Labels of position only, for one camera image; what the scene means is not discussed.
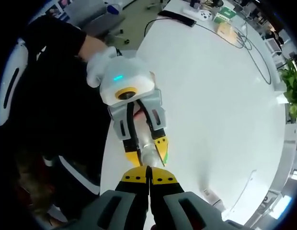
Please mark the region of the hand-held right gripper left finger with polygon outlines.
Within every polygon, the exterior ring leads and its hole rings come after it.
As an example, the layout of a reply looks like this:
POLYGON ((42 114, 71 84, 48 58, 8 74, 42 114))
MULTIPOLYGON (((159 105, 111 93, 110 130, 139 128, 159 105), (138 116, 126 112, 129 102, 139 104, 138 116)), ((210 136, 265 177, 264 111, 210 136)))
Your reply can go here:
POLYGON ((77 230, 142 230, 148 211, 147 166, 124 173, 114 190, 88 205, 75 223, 77 230))

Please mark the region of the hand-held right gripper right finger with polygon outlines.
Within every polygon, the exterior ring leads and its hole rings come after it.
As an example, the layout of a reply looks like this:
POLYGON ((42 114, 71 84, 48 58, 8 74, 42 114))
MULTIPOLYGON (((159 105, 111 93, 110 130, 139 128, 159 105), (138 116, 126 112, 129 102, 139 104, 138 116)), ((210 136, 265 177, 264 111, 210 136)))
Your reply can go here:
POLYGON ((218 209, 193 192, 185 192, 175 176, 152 167, 150 205, 154 230, 236 230, 237 225, 223 221, 218 209))

